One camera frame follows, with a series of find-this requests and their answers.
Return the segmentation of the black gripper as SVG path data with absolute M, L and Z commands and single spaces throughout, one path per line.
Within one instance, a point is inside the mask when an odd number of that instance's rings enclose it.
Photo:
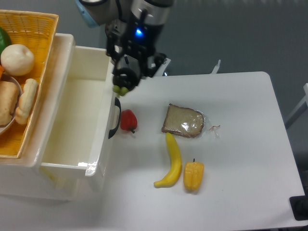
M 124 32 L 105 27 L 107 37 L 106 55 L 111 58 L 115 70 L 124 67 L 124 56 L 138 63 L 138 71 L 133 70 L 139 79 L 161 77 L 167 68 L 167 56 L 156 51 L 156 42 L 163 25 L 151 25 L 138 19 L 130 19 Z

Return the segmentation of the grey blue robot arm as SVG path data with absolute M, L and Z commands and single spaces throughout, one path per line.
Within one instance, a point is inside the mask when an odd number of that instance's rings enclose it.
M 152 77 L 166 55 L 156 43 L 174 4 L 172 0 L 77 0 L 88 27 L 104 26 L 106 55 L 114 64 L 114 84 L 132 88 Z

